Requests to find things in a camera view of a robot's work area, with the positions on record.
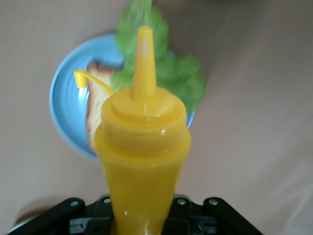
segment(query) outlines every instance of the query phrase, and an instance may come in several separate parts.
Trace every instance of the bottle nozzle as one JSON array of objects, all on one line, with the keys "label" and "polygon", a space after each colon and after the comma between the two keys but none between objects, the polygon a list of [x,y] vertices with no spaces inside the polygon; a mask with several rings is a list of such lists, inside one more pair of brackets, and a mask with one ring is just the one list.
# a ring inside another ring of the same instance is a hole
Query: bottle nozzle
[{"label": "bottle nozzle", "polygon": [[154,96],[157,89],[153,31],[148,26],[138,30],[132,100],[145,102]]},{"label": "bottle nozzle", "polygon": [[76,86],[78,88],[85,88],[87,86],[87,79],[92,80],[104,89],[109,95],[113,95],[115,92],[104,82],[101,82],[98,78],[90,75],[86,70],[75,70],[74,71]]}]

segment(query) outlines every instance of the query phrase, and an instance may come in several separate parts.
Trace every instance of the bread slice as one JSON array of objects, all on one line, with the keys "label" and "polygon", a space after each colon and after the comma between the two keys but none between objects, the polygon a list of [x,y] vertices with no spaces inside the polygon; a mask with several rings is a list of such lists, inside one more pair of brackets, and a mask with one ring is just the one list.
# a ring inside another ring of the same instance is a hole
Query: bread slice
[{"label": "bread slice", "polygon": [[[108,86],[111,84],[111,77],[116,69],[117,68],[99,65],[96,62],[91,62],[87,67],[89,74],[98,78]],[[90,80],[88,80],[87,86],[89,90],[86,112],[86,131],[88,133],[87,142],[90,149],[94,151],[94,133],[101,123],[101,108],[109,95],[96,83]]]}]

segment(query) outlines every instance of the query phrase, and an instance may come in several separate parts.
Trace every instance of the mustard bottle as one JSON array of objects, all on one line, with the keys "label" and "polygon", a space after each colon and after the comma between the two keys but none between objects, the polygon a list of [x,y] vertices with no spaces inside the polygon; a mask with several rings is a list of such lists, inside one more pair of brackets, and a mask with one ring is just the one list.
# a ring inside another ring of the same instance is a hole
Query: mustard bottle
[{"label": "mustard bottle", "polygon": [[94,144],[117,235],[160,235],[191,137],[183,102],[157,87],[149,27],[138,31],[133,85],[104,102],[101,118]]}]

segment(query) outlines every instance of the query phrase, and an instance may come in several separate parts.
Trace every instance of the beige tablecloth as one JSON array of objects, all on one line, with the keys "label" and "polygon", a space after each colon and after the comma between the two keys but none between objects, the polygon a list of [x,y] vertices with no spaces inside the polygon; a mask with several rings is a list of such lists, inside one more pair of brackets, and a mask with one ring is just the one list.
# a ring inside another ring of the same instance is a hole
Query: beige tablecloth
[{"label": "beige tablecloth", "polygon": [[[0,2],[0,234],[69,197],[107,193],[100,166],[61,139],[53,75],[113,32],[130,0]],[[265,235],[313,234],[313,1],[156,0],[171,48],[203,63],[177,193],[231,204]]]}]

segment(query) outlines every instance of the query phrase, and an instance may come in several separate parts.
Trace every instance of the bottle body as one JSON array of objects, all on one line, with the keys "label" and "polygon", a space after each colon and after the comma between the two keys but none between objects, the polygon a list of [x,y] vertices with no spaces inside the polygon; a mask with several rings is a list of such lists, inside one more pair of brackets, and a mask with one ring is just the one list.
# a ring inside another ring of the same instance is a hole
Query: bottle body
[{"label": "bottle body", "polygon": [[190,149],[189,130],[175,148],[150,156],[123,153],[107,138],[100,125],[95,149],[110,189],[117,234],[160,235]]}]

